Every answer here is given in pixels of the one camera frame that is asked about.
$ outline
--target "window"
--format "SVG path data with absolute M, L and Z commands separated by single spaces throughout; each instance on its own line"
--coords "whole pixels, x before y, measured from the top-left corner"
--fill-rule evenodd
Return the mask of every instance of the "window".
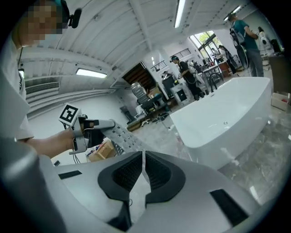
M 193 41 L 193 43 L 199 48 L 201 46 L 200 42 L 196 39 L 195 36 L 190 36 L 190 39 Z
M 195 34 L 195 37 L 200 41 L 201 44 L 204 44 L 205 41 L 209 38 L 206 32 Z
M 207 34 L 208 34 L 209 36 L 211 36 L 211 35 L 214 34 L 214 32 L 213 32 L 213 31 L 208 31 Z
M 207 53 L 209 54 L 209 57 L 210 57 L 211 61 L 214 61 L 213 52 L 210 49 L 210 47 L 209 46 L 205 46 L 205 49 L 206 49 Z
M 215 37 L 212 41 L 215 43 L 217 48 L 218 48 L 219 45 L 222 45 L 222 43 L 220 42 L 220 40 L 217 37 Z
M 207 58 L 208 57 L 208 54 L 206 53 L 206 51 L 205 51 L 205 49 L 201 49 L 200 50 L 200 53 L 202 54 L 202 56 L 204 57 L 204 58 Z

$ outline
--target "ceiling light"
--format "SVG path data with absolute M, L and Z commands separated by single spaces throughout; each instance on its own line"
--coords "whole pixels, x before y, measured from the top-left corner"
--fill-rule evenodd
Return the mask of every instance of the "ceiling light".
M 235 8 L 235 10 L 232 13 L 236 13 L 240 8 L 241 6 L 239 5 L 238 7 Z
M 180 26 L 183 10 L 185 6 L 185 1 L 186 0 L 178 0 L 176 17 L 175 17 L 175 28 Z
M 236 8 L 232 11 L 232 13 L 233 13 L 233 14 L 236 13 L 240 8 L 241 8 L 241 6 L 239 5 L 238 7 L 236 7 Z
M 96 71 L 80 69 L 80 68 L 77 70 L 76 75 L 91 76 L 91 77 L 97 77 L 97 78 L 106 78 L 107 77 L 106 74 L 96 72 Z
M 20 73 L 21 77 L 24 78 L 24 69 L 20 69 L 18 72 Z

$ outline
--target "table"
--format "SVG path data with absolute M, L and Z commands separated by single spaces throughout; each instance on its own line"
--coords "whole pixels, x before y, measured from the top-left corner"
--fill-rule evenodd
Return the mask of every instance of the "table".
M 222 78 L 222 75 L 221 75 L 221 72 L 220 72 L 220 69 L 219 69 L 219 66 L 218 66 L 218 65 L 215 65 L 215 66 L 209 67 L 208 69 L 202 71 L 202 73 L 203 73 L 204 77 L 206 78 L 206 80 L 208 81 L 209 86 L 212 86 L 211 83 L 210 83 L 210 79 L 209 79 L 209 77 L 210 77 L 210 75 L 211 75 L 212 73 L 219 73 L 219 76 L 220 76 L 220 78 L 221 78 L 222 81 L 223 81 L 223 78 Z

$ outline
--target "white bathtub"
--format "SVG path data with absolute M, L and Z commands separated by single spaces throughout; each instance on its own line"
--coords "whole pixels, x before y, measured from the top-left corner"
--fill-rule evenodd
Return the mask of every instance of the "white bathtub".
M 219 169 L 254 141 L 270 109 L 269 78 L 233 78 L 171 118 L 192 161 Z

